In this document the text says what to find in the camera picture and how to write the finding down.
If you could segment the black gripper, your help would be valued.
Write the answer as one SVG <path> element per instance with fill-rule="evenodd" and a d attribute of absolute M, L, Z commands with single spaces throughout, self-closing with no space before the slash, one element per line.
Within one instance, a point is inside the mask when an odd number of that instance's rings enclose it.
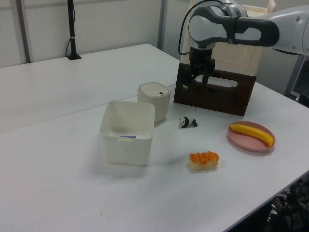
<path fill-rule="evenodd" d="M 202 85 L 207 86 L 209 77 L 215 69 L 215 59 L 212 58 L 211 49 L 198 49 L 190 47 L 190 66 L 183 68 L 182 84 L 184 88 L 189 88 L 195 81 L 194 74 L 202 74 Z"/>

